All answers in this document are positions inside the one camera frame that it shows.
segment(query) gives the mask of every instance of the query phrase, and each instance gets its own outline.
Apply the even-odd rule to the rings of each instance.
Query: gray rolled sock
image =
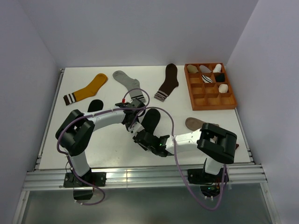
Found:
[[[130,78],[123,71],[115,71],[113,73],[113,78],[120,84],[123,84],[127,88],[128,91],[135,89],[135,88],[140,88],[139,81],[137,79]],[[137,98],[137,99],[141,100],[142,102],[145,102],[145,98],[144,98],[141,90],[131,91],[130,97],[131,97],[131,100]]]

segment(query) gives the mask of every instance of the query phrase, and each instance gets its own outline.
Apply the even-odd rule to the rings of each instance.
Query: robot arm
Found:
[[[131,126],[138,113],[136,108],[143,106],[144,104],[138,99],[131,103],[118,103],[111,112],[81,119],[65,132],[60,144],[69,153],[72,164],[82,179],[90,181],[91,169],[86,160],[85,149],[92,133],[111,124],[125,125],[127,131],[132,133],[134,142],[144,150],[150,150],[161,157],[174,155],[174,143],[169,135],[154,136],[147,132],[138,120]],[[125,110],[115,110],[116,108],[125,108]],[[95,112],[72,111],[58,129],[56,138],[58,139],[60,133],[73,120],[89,114],[95,114]],[[214,136],[217,137],[216,143],[211,141]],[[211,175],[217,175],[223,164],[234,162],[236,138],[234,133],[209,123],[205,123],[201,129],[195,132],[175,136],[177,153],[199,149],[207,155],[204,169]]]

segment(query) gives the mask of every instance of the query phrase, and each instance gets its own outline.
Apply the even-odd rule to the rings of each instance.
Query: purple cable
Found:
[[[220,202],[221,202],[221,199],[222,199],[223,188],[224,188],[224,176],[225,176],[225,174],[226,174],[226,165],[223,166],[223,173],[222,173],[222,180],[221,180],[221,187],[220,187],[220,194],[219,194],[218,202],[217,202],[217,204],[216,204],[216,206],[215,206],[214,208],[209,208],[209,207],[207,207],[205,204],[203,204],[203,203],[196,197],[196,195],[193,193],[193,191],[191,190],[191,188],[190,188],[190,186],[189,186],[187,180],[185,179],[184,174],[183,174],[183,172],[182,172],[182,170],[181,170],[181,168],[180,168],[180,166],[179,166],[179,163],[178,163],[178,157],[177,157],[177,143],[176,143],[175,138],[174,138],[174,121],[173,121],[172,116],[171,116],[166,110],[164,110],[164,109],[162,109],[162,108],[160,108],[160,107],[155,107],[155,106],[147,107],[147,106],[150,104],[150,96],[148,95],[148,93],[147,93],[146,91],[144,91],[144,90],[142,90],[142,89],[139,89],[139,88],[132,89],[132,90],[128,91],[128,92],[125,94],[125,96],[124,96],[123,98],[125,99],[125,97],[127,96],[127,94],[128,94],[129,92],[133,91],[133,90],[141,90],[141,91],[143,91],[143,92],[147,95],[147,97],[148,97],[148,103],[147,103],[144,107],[141,107],[141,108],[117,108],[117,109],[114,109],[114,110],[101,111],[101,112],[95,113],[94,115],[92,115],[92,114],[91,114],[91,115],[86,115],[86,116],[83,116],[83,117],[80,117],[80,118],[77,118],[77,119],[73,120],[73,121],[72,121],[72,122],[71,122],[71,123],[70,123],[70,124],[69,124],[69,125],[68,125],[68,126],[61,132],[61,133],[60,133],[60,135],[59,135],[59,138],[58,138],[58,140],[57,140],[57,151],[60,152],[60,153],[63,153],[63,154],[65,154],[65,155],[68,156],[67,159],[68,159],[68,161],[69,161],[69,163],[70,163],[70,166],[71,166],[71,168],[72,168],[72,171],[73,171],[74,175],[75,175],[81,182],[83,182],[83,183],[85,183],[85,184],[87,184],[87,185],[89,185],[89,186],[91,186],[91,187],[93,187],[93,188],[96,188],[96,189],[98,189],[99,191],[101,191],[101,192],[103,193],[103,197],[102,197],[101,200],[99,200],[99,201],[97,201],[97,202],[94,202],[94,203],[82,203],[82,205],[95,205],[95,204],[99,204],[99,203],[101,203],[101,202],[105,199],[105,192],[104,192],[102,189],[100,189],[99,187],[97,187],[97,186],[95,186],[95,185],[93,185],[93,184],[91,184],[91,183],[88,183],[88,182],[82,180],[82,179],[78,176],[78,174],[76,173],[76,171],[74,170],[73,165],[72,165],[72,162],[71,162],[71,160],[70,160],[70,158],[69,158],[69,154],[66,153],[66,152],[63,152],[63,151],[61,151],[61,150],[59,149],[60,141],[61,141],[61,138],[62,138],[62,136],[64,135],[64,133],[68,130],[68,128],[69,128],[70,126],[72,126],[74,123],[76,123],[77,121],[79,121],[79,120],[81,120],[81,119],[84,119],[84,118],[90,118],[90,117],[92,117],[92,116],[98,116],[98,115],[105,114],[105,113],[112,112],[112,111],[121,111],[121,110],[139,110],[139,112],[136,114],[136,116],[135,116],[135,118],[134,118],[134,120],[133,120],[133,122],[132,122],[132,124],[131,124],[131,126],[132,126],[133,123],[135,122],[135,120],[136,120],[138,114],[140,114],[142,111],[144,111],[144,110],[146,110],[146,109],[150,109],[150,108],[152,108],[152,109],[158,109],[158,110],[161,110],[161,111],[165,112],[165,113],[169,116],[169,118],[170,118],[170,120],[171,120],[171,124],[172,124],[172,128],[171,128],[171,136],[172,136],[172,138],[173,138],[173,143],[174,143],[174,159],[175,159],[176,165],[177,165],[177,167],[178,167],[178,171],[179,171],[179,173],[180,173],[180,176],[181,176],[181,178],[182,178],[182,180],[183,180],[185,186],[187,187],[188,191],[189,191],[190,194],[194,197],[194,199],[196,200],[196,202],[197,202],[198,204],[200,204],[200,206],[202,206],[203,208],[205,208],[205,209],[207,209],[207,210],[210,210],[210,211],[214,211],[214,210],[216,210],[216,209],[219,207]]]

